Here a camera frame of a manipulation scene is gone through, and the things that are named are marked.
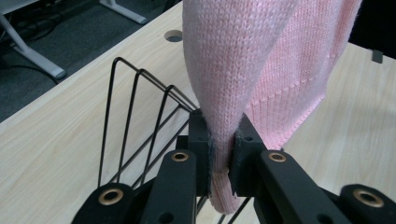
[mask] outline brass grommet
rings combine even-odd
[[[286,160],[286,157],[280,153],[277,152],[271,152],[270,155],[268,155],[268,157],[273,160],[273,161],[277,161],[277,162],[284,162]]]
[[[370,191],[367,191],[365,189],[355,189],[353,190],[353,196],[355,198],[364,204],[367,204],[372,207],[382,207],[384,206],[384,201],[382,201],[381,198],[376,196]]]
[[[186,161],[189,158],[189,154],[184,152],[176,152],[172,155],[174,161]]]
[[[120,189],[107,189],[99,196],[99,203],[102,205],[111,205],[119,202],[123,197],[123,192]]]

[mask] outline dark floor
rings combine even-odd
[[[67,72],[66,78],[142,27],[103,7],[98,0],[57,2],[45,8],[36,4],[17,10],[12,13],[11,24],[29,47],[62,67]],[[117,2],[150,20],[161,15],[165,3],[164,0]],[[55,86],[9,44],[7,35],[0,38],[0,122]]]

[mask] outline wooden desk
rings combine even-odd
[[[169,30],[181,30],[180,13],[181,4],[0,124],[0,223],[69,223],[96,188],[110,65],[117,56],[194,99],[182,43],[163,38]],[[372,63],[370,55],[369,50],[348,45],[333,71],[328,97],[286,150],[325,189],[338,193],[342,185],[359,182],[396,200],[396,84],[391,73],[396,62],[385,58],[383,64]],[[104,179],[117,169],[132,81],[130,70],[120,66]],[[129,151],[152,132],[158,104],[146,102],[161,100],[149,87],[139,94],[144,97],[136,102],[140,106],[130,129],[134,141],[128,143]],[[130,172],[121,182],[134,177]],[[219,215],[209,203],[204,211],[198,223],[217,223]],[[248,207],[239,222],[257,222],[252,213]]]

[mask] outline sweater sleeve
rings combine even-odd
[[[236,210],[228,179],[235,133],[255,84],[296,0],[185,0],[186,66],[216,150],[210,201]]]

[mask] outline gray carpet floor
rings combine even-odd
[[[43,27],[48,26],[48,23],[53,25],[54,21],[62,19],[55,29],[45,37],[26,40],[29,47],[67,72],[67,76],[60,81],[73,76],[84,65],[142,27],[142,25],[103,7],[98,2],[98,0],[63,0],[55,6],[39,9],[37,12],[47,16],[39,23]],[[118,0],[117,2],[149,20],[161,15],[165,4],[164,0]],[[17,13],[26,13],[26,11],[15,12],[14,18]],[[36,29],[37,24],[38,22],[31,25],[24,24],[24,26],[28,27],[29,31],[29,29]],[[34,69],[15,67],[22,65],[37,68],[9,46],[7,35],[3,36],[0,45],[2,60],[0,122],[2,122],[56,84]]]

